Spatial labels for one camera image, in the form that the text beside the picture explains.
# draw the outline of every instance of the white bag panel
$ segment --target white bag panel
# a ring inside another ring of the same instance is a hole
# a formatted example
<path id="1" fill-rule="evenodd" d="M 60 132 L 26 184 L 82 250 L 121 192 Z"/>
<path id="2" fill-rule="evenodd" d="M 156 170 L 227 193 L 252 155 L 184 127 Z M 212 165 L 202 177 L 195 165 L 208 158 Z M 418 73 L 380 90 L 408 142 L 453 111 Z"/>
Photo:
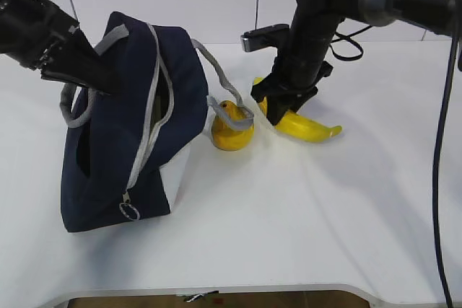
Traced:
<path id="1" fill-rule="evenodd" d="M 190 153 L 191 144 L 187 144 L 167 164 L 160 168 L 160 177 L 164 185 L 165 196 L 170 205 L 170 211 L 173 210 L 173 204 L 175 203 Z"/>

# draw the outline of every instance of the gray bag strap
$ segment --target gray bag strap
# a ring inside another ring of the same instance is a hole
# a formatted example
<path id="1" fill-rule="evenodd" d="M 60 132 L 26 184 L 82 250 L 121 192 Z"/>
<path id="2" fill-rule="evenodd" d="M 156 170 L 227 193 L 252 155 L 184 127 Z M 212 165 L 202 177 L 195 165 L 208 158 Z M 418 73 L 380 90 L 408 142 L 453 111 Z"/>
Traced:
<path id="1" fill-rule="evenodd" d="M 95 46 L 95 51 L 100 56 L 107 51 L 112 45 L 114 45 L 120 39 L 126 38 L 129 35 L 129 31 L 125 25 L 119 25 L 112 29 L 101 41 Z M 77 118 L 72 118 L 72 102 L 74 101 L 75 92 L 77 86 L 72 83 L 65 83 L 61 90 L 61 101 L 59 108 L 63 115 L 64 121 L 70 128 L 78 128 L 83 126 L 91 117 L 93 105 L 95 104 L 97 91 L 89 88 L 88 89 L 88 102 L 85 111 Z"/>
<path id="2" fill-rule="evenodd" d="M 206 60 L 214 67 L 217 75 L 219 83 L 225 88 L 228 92 L 232 94 L 232 96 L 236 99 L 237 107 L 244 113 L 245 119 L 242 120 L 233 120 L 223 109 L 223 107 L 219 106 L 217 100 L 212 97 L 211 95 L 207 96 L 207 105 L 211 107 L 217 116 L 223 120 L 228 127 L 230 127 L 234 131 L 244 131 L 249 129 L 253 125 L 253 112 L 244 105 L 243 99 L 240 96 L 237 89 L 231 84 L 228 78 L 225 75 L 222 67 L 218 64 L 218 61 L 215 57 L 202 45 L 199 41 L 195 39 L 191 39 L 193 43 L 193 47 L 197 48 L 199 52 L 204 56 Z"/>

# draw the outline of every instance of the silver metal ring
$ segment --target silver metal ring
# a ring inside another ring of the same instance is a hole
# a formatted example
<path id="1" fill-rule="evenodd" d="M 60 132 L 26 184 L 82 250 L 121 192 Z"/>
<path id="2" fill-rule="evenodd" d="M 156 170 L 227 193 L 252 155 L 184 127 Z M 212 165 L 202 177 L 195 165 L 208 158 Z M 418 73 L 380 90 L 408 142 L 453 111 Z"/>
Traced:
<path id="1" fill-rule="evenodd" d="M 131 203 L 121 202 L 121 203 L 118 204 L 118 207 L 121 210 L 123 216 L 125 216 L 128 220 L 131 220 L 131 221 L 139 220 L 139 218 L 140 218 L 139 212 Z M 129 216 L 129 214 L 125 211 L 125 208 L 130 208 L 133 212 L 135 212 L 136 218 L 135 219 L 131 218 Z"/>

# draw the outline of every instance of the yellow toy banana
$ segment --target yellow toy banana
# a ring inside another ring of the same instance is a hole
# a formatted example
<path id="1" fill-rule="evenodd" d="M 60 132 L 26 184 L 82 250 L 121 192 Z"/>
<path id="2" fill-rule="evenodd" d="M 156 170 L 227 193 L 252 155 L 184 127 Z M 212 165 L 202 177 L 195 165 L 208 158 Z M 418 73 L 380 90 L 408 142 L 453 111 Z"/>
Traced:
<path id="1" fill-rule="evenodd" d="M 260 83 L 262 80 L 262 78 L 257 78 L 253 81 L 253 84 Z M 258 106 L 266 115 L 268 110 L 266 98 Z M 274 127 L 282 133 L 307 142 L 323 142 L 341 133 L 341 126 L 329 128 L 314 120 L 302 117 L 291 110 L 287 111 L 281 121 Z"/>

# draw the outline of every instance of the zipper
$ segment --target zipper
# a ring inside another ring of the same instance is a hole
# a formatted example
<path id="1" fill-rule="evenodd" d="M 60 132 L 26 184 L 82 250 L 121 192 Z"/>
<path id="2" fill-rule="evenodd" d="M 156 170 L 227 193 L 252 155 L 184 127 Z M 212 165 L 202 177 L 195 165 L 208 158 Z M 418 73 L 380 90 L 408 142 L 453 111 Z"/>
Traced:
<path id="1" fill-rule="evenodd" d="M 148 158 L 150 157 L 152 150 L 154 149 L 155 142 L 159 136 L 159 132 L 161 127 L 169 121 L 170 117 L 173 113 L 174 107 L 174 95 L 173 95 L 173 85 L 170 79 L 170 75 L 168 73 L 167 67 L 160 55 L 160 46 L 159 46 L 159 39 L 157 37 L 157 33 L 153 26 L 147 24 L 152 36 L 156 42 L 156 63 L 154 67 L 154 76 L 152 77 L 151 87 L 149 88 L 149 94 L 146 103 L 146 112 L 144 114 L 144 123 L 143 123 L 143 134 L 141 136 L 141 141 L 138 147 L 138 151 L 136 152 L 135 160 L 131 168 L 130 177 L 128 179 L 127 187 L 125 193 L 122 195 L 122 203 L 119 203 L 119 209 L 121 210 L 122 214 L 129 220 L 136 221 L 140 219 L 140 214 L 138 210 L 131 205 L 130 195 L 128 194 L 128 190 L 135 186 L 136 181 L 138 180 L 139 173 L 143 169 L 144 165 L 146 164 Z M 168 109 L 165 113 L 164 117 L 156 122 L 154 126 L 151 126 L 152 121 L 152 113 L 154 112 L 154 101 L 155 95 L 157 91 L 157 85 L 159 82 L 160 70 L 162 70 L 162 75 L 165 78 L 168 88 Z M 130 217 L 126 209 L 130 208 L 135 214 L 136 217 Z"/>

